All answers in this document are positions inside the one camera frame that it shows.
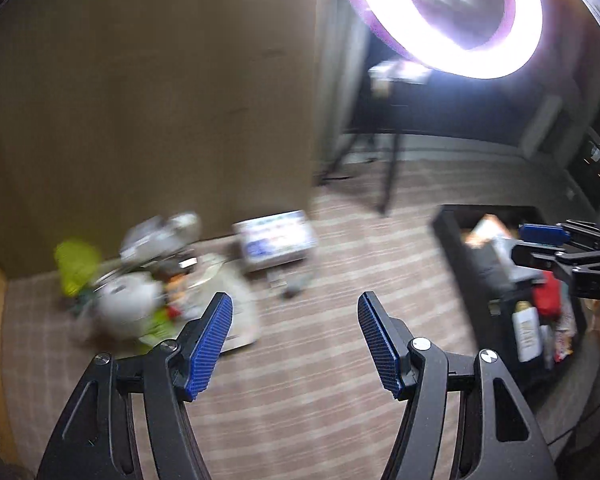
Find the red pouch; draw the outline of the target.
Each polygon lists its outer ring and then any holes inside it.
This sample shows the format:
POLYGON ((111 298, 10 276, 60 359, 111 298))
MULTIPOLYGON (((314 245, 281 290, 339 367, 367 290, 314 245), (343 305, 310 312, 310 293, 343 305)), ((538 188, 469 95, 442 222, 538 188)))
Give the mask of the red pouch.
POLYGON ((533 282, 532 304, 542 318, 558 318, 562 312, 562 285, 550 271, 543 271, 542 278, 533 282))

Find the Coffee mate sachet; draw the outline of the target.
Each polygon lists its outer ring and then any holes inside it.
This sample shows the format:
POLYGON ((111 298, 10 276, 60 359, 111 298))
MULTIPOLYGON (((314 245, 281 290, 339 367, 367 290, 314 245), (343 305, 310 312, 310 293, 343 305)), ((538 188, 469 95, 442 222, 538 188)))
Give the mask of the Coffee mate sachet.
POLYGON ((567 299, 560 307, 560 313, 554 329, 554 361, 562 362, 573 354, 573 341, 578 328, 571 301, 567 299))

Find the white electric device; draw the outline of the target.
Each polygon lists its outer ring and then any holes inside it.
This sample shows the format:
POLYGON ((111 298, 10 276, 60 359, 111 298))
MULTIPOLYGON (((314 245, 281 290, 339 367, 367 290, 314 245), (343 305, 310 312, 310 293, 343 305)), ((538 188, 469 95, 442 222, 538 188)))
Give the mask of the white electric device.
POLYGON ((96 318, 106 334, 119 340, 144 336, 163 303, 163 284, 149 273, 113 278, 96 292, 96 318))

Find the white tissue pack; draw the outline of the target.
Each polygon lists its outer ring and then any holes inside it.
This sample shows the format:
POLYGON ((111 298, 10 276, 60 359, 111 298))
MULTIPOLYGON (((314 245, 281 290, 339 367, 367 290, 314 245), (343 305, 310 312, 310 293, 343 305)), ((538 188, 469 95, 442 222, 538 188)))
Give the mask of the white tissue pack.
POLYGON ((248 272, 303 260, 317 248, 313 226, 303 210, 237 222, 233 231, 248 272))

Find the orange tissue pack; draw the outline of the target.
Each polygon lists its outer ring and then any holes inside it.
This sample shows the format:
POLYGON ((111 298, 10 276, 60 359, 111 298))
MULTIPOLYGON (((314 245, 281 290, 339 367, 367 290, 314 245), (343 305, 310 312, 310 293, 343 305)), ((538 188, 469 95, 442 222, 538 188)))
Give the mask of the orange tissue pack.
POLYGON ((492 240, 511 240, 512 233, 495 214, 485 214, 465 237, 465 244, 480 248, 492 240))

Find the black storage box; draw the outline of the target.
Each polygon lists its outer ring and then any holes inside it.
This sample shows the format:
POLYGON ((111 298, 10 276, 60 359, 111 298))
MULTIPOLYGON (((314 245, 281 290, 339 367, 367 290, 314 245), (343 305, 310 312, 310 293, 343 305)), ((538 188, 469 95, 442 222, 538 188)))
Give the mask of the black storage box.
POLYGON ((586 321, 580 300, 571 300, 577 333, 571 341, 572 352, 550 370, 542 356, 528 362, 518 360, 512 315, 516 303, 531 301, 531 284, 496 284, 480 266, 474 250, 464 242, 464 237, 486 214, 493 214, 509 229, 523 223, 543 223, 542 212, 532 206, 513 205, 443 205, 431 227, 443 249, 454 274, 457 288, 470 319, 477 347, 492 349, 503 359, 521 390, 548 385, 567 374, 585 355, 586 321))

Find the white lotion bottle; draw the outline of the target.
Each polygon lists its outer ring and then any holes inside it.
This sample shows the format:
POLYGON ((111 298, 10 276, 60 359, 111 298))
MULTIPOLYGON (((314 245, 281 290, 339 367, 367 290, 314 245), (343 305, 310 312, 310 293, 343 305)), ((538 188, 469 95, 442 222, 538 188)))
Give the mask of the white lotion bottle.
POLYGON ((543 352, 538 310, 528 301, 518 301, 512 314, 518 361, 536 359, 543 352))

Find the green plastic wrapper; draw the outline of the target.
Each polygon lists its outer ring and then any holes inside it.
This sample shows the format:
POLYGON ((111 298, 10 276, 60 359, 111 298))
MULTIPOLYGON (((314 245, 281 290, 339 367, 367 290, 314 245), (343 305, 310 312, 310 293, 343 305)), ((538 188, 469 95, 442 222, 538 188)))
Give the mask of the green plastic wrapper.
POLYGON ((147 353, 160 342, 178 336, 178 318, 172 316, 172 309, 162 307, 151 315, 143 333, 137 338, 140 352, 147 353))

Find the black tripod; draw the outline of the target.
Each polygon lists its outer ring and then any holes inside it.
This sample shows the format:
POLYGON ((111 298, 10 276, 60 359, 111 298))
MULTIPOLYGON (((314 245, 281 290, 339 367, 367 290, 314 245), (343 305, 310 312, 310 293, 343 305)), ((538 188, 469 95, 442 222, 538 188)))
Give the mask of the black tripod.
POLYGON ((335 154, 318 170, 315 184, 327 186, 375 177, 379 181, 375 210, 381 217, 388 217, 398 180, 403 138, 404 134, 396 130, 346 131, 336 143, 335 154))

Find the clear plastic bag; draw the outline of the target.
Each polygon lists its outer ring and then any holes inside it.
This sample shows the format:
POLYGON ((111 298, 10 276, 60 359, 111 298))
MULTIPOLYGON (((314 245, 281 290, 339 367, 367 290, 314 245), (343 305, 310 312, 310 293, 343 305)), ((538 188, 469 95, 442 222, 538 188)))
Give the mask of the clear plastic bag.
POLYGON ((178 233, 160 216, 140 222, 123 237, 120 258, 125 264, 141 264, 171 255, 182 247, 178 233))

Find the white printed sachet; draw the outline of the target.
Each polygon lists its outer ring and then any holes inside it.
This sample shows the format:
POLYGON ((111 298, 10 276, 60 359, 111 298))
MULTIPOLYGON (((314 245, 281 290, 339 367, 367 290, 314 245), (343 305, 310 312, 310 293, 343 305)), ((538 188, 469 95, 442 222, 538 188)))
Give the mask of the white printed sachet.
POLYGON ((257 299, 238 260, 220 254, 198 258, 198 266, 187 285, 187 307, 183 318, 187 321, 200 318, 217 292, 225 292, 233 303, 233 321, 221 352, 254 344, 261 333, 257 299))

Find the tape roll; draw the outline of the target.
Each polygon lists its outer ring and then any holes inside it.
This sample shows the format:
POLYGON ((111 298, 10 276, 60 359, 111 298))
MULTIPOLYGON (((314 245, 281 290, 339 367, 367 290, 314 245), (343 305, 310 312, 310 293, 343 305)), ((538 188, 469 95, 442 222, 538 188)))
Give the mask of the tape roll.
POLYGON ((193 211, 174 214, 168 220, 169 226, 184 244, 194 244, 200 240, 201 220, 193 211))

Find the wooden cabinet panel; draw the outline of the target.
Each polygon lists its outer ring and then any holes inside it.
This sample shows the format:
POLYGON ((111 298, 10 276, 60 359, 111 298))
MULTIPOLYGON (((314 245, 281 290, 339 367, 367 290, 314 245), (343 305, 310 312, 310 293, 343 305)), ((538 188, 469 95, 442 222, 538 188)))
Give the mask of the wooden cabinet panel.
POLYGON ((7 0, 0 267, 70 237, 114 256, 148 218, 206 237, 308 206, 317 0, 7 0))

